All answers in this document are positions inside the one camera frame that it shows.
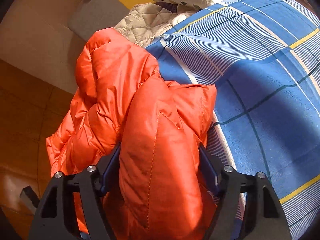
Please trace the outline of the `orange down jacket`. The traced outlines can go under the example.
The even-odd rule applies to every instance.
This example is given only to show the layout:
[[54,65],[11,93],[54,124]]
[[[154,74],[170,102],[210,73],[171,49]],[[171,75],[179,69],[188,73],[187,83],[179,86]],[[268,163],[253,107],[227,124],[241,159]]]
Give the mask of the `orange down jacket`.
[[119,179],[103,203],[117,239],[202,239],[216,210],[199,171],[215,86],[163,80],[157,60],[113,28],[88,40],[76,82],[46,140],[51,172],[81,172],[120,145]]

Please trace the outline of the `blue plaid bed sheet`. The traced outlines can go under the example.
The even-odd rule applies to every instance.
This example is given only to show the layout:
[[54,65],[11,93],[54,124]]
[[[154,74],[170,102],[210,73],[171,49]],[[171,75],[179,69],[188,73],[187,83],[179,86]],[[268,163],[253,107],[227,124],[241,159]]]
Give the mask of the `blue plaid bed sheet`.
[[295,0],[224,0],[147,50],[163,79],[215,85],[208,151],[264,172],[302,237],[319,214],[319,18]]

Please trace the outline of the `cream quilted down jacket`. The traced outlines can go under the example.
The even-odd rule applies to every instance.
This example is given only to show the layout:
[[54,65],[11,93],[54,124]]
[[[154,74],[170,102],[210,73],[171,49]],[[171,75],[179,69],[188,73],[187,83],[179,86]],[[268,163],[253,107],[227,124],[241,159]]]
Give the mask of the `cream quilted down jacket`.
[[115,26],[129,41],[147,47],[155,38],[197,12],[180,4],[164,2],[135,5]]

